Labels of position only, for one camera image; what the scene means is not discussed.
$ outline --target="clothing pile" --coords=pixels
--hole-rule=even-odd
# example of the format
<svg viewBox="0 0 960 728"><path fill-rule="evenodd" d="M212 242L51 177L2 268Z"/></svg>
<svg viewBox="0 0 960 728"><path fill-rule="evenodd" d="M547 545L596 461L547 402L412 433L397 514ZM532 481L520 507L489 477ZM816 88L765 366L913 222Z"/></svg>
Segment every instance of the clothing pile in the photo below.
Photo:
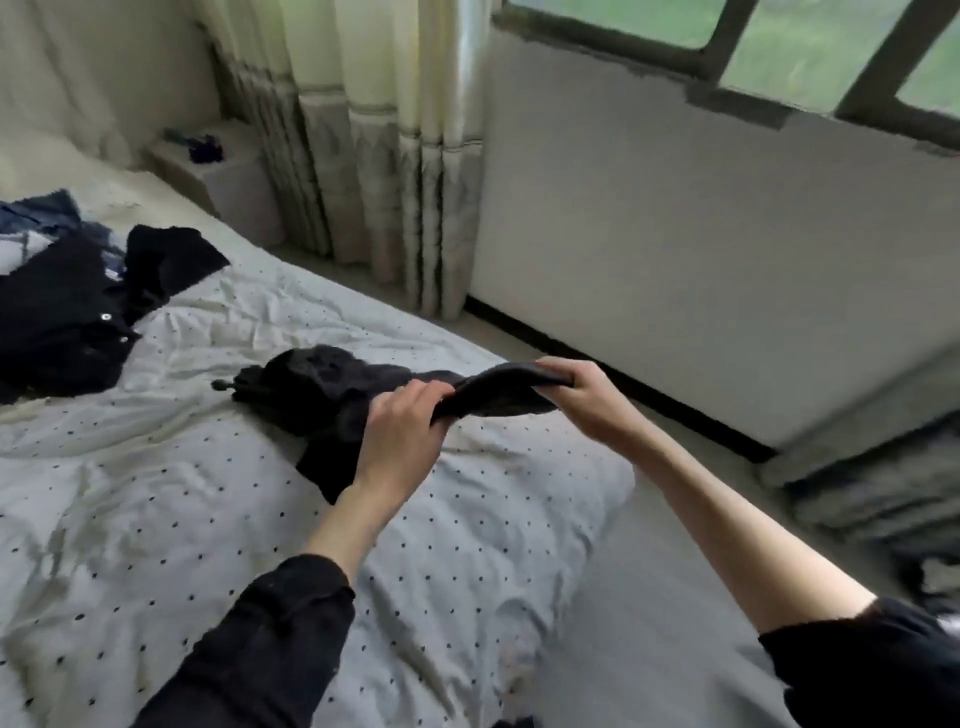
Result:
<svg viewBox="0 0 960 728"><path fill-rule="evenodd" d="M353 482L370 402L412 379L439 379L454 394L434 410L434 419L466 415L511 417L544 414L556 407L534 387L570 384L567 377L535 364L500 364L476 376L434 371L414 374L393 364L369 364L350 352L320 345L291 349L264 367L247 367L213 388L232 388L233 399L292 435L307 439L297 470L316 483L327 502Z"/></svg>
<svg viewBox="0 0 960 728"><path fill-rule="evenodd" d="M0 404L109 389L132 325L229 264L200 233L138 225L126 241L66 190L0 202Z"/></svg>

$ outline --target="white nightstand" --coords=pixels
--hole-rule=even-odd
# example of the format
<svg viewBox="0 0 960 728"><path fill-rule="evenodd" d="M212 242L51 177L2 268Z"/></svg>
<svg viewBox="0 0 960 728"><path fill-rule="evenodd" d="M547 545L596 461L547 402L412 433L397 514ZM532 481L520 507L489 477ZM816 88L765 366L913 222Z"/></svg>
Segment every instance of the white nightstand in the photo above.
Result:
<svg viewBox="0 0 960 728"><path fill-rule="evenodd" d="M229 119L189 133L216 136L224 146L224 160L194 164L185 147L161 139L145 152L153 171L254 245L272 248L283 243L286 232L256 132Z"/></svg>

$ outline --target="window pane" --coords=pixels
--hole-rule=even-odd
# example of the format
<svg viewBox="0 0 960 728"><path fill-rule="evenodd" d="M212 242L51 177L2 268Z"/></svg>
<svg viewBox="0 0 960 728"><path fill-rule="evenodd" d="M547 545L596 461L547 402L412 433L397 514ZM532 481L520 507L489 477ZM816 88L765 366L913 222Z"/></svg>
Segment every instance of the window pane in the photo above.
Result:
<svg viewBox="0 0 960 728"><path fill-rule="evenodd" d="M909 0L760 0L721 84L829 113Z"/></svg>
<svg viewBox="0 0 960 728"><path fill-rule="evenodd" d="M512 0L533 10L686 48L703 48L725 0Z"/></svg>
<svg viewBox="0 0 960 728"><path fill-rule="evenodd" d="M898 96L920 109L960 116L960 15L927 51Z"/></svg>

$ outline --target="black shirt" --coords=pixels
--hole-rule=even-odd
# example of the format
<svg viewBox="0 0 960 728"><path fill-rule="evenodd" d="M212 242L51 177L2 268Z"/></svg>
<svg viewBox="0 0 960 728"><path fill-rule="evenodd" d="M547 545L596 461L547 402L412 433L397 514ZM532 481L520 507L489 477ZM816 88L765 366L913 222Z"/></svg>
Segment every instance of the black shirt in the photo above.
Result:
<svg viewBox="0 0 960 728"><path fill-rule="evenodd" d="M308 728L353 621L332 561L302 555L258 577L140 712L135 728ZM855 619L760 637L802 728L960 725L960 641L880 599Z"/></svg>

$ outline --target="white curtain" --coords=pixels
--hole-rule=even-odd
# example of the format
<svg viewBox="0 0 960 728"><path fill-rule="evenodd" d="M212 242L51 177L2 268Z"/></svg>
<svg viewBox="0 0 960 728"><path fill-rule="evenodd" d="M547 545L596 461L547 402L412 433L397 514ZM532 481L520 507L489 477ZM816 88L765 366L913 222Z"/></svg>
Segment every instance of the white curtain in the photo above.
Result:
<svg viewBox="0 0 960 728"><path fill-rule="evenodd" d="M0 135L63 136L91 157L127 166L116 116L66 29L38 0L0 0Z"/></svg>
<svg viewBox="0 0 960 728"><path fill-rule="evenodd" d="M494 0L201 0L292 241L453 318L469 288Z"/></svg>

